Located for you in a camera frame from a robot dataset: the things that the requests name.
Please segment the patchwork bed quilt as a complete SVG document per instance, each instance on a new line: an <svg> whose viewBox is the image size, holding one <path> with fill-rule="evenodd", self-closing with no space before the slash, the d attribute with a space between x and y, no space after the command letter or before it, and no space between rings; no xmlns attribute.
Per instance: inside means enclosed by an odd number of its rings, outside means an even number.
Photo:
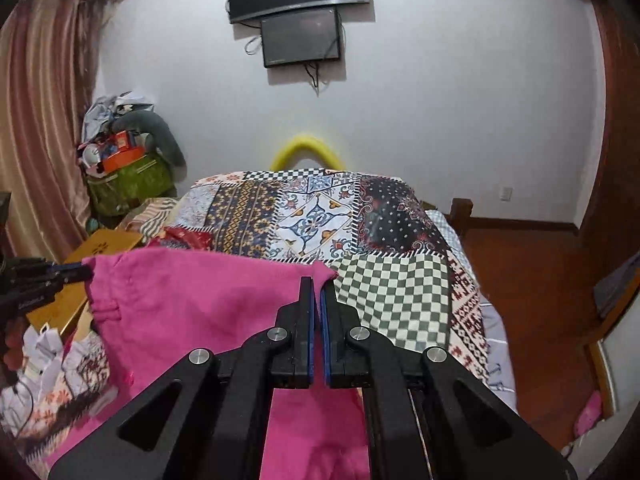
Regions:
<svg viewBox="0 0 640 480"><path fill-rule="evenodd" d="M516 402L506 331L480 293L460 238L438 210L396 178L322 169L235 172L196 182L180 200L154 198L122 229L151 247L208 250L337 270L337 295L399 347L446 342L503 402ZM449 330L435 300L409 299L430 259L450 267ZM385 307L384 294L404 298Z"/></svg>

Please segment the yellow curved headboard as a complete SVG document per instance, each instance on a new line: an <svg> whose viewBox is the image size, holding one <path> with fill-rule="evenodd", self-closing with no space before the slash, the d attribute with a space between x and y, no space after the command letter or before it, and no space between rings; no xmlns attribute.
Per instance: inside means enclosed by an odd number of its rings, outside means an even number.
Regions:
<svg viewBox="0 0 640 480"><path fill-rule="evenodd" d="M283 148L277 151L270 165L270 170L289 170L303 159L312 159L326 169L336 171L345 169L344 162L329 148L328 144L315 136L299 134L293 136Z"/></svg>

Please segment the orange box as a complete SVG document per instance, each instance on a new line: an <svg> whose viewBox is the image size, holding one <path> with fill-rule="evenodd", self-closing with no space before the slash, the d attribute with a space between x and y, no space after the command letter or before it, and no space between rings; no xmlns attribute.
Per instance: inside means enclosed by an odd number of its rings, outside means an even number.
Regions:
<svg viewBox="0 0 640 480"><path fill-rule="evenodd" d="M136 136L129 130L116 132L101 148L101 164L104 172L122 169L145 154L145 148L136 140Z"/></svg>

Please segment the striped brown curtain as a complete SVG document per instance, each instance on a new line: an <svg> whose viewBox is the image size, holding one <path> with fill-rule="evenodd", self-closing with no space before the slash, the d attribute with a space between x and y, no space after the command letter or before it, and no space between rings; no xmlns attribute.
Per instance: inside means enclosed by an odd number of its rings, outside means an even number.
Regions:
<svg viewBox="0 0 640 480"><path fill-rule="evenodd" d="M107 0L20 0L1 29L1 247L62 261L86 238L76 148L92 103Z"/></svg>

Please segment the small wall monitor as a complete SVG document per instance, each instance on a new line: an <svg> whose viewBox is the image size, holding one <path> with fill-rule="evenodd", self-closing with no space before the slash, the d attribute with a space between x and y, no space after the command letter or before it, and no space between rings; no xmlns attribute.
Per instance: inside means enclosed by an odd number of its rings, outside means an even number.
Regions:
<svg viewBox="0 0 640 480"><path fill-rule="evenodd" d="M339 61L342 25L337 8L281 13L260 21L265 68Z"/></svg>

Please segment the pink slipper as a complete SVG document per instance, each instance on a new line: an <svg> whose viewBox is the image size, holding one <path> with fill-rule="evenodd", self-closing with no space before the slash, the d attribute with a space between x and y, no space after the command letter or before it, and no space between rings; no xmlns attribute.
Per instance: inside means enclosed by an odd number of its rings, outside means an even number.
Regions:
<svg viewBox="0 0 640 480"><path fill-rule="evenodd" d="M580 411L576 422L574 423L573 432L575 438L580 438L594 426L602 418L602 396L600 391L596 390L590 394L585 406Z"/></svg>

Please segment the grey plush pillow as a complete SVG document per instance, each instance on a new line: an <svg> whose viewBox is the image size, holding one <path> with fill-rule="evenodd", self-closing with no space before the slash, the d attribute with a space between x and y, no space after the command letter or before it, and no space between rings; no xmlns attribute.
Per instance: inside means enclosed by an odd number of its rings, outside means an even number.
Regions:
<svg viewBox="0 0 640 480"><path fill-rule="evenodd" d="M145 151L159 154L171 167L186 166L186 160L174 135L159 114L150 110L133 110L114 119L110 129L112 133L122 130L146 133L148 136L143 141Z"/></svg>

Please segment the white wall socket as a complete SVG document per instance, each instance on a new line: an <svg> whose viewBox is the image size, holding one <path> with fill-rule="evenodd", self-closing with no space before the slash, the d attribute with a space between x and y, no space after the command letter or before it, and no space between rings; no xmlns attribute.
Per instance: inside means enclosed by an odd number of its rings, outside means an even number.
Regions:
<svg viewBox="0 0 640 480"><path fill-rule="evenodd" d="M510 202L512 198L513 188L509 188L508 186L504 186L500 188L499 198L502 202Z"/></svg>

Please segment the pink pants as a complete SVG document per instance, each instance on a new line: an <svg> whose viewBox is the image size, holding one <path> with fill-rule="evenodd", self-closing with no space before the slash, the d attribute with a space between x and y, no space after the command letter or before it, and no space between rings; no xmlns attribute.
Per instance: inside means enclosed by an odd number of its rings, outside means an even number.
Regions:
<svg viewBox="0 0 640 480"><path fill-rule="evenodd" d="M282 263L221 252L161 247L86 259L89 307L110 364L116 398L70 430L46 460L54 466L130 399L191 350L216 354L268 330L309 276L319 289L334 271L322 262ZM367 431L359 396L315 379L273 395L262 478L367 479Z"/></svg>

